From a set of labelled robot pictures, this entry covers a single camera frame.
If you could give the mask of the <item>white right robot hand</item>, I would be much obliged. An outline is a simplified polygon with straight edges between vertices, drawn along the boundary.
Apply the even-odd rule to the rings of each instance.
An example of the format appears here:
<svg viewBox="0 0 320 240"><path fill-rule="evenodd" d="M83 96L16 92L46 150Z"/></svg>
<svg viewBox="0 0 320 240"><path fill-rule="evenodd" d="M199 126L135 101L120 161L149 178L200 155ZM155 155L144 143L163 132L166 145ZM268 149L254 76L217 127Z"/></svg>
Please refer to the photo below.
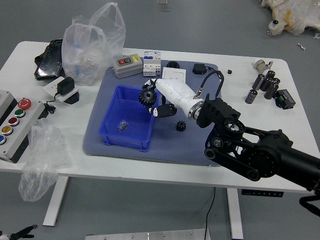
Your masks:
<svg viewBox="0 0 320 240"><path fill-rule="evenodd" d="M162 105L158 107L153 107L157 101L155 89L163 96ZM173 116L176 109L180 108L186 117L196 120L204 104L204 100L200 98L201 91L200 88L194 92L179 78L151 78L143 85L139 102L158 118Z"/></svg>

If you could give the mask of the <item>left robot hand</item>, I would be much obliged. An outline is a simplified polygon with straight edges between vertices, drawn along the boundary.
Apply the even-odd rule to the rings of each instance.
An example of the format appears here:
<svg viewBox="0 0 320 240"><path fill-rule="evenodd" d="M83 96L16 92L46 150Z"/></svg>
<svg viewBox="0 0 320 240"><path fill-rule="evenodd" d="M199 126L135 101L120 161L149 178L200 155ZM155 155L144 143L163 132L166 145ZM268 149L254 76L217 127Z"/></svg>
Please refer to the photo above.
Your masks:
<svg viewBox="0 0 320 240"><path fill-rule="evenodd" d="M10 233L10 234L4 234L2 231L0 231L0 239L1 240L19 240L21 238L33 238L34 235L30 234L31 231L35 230L38 227L37 224L28 226L16 233Z"/></svg>

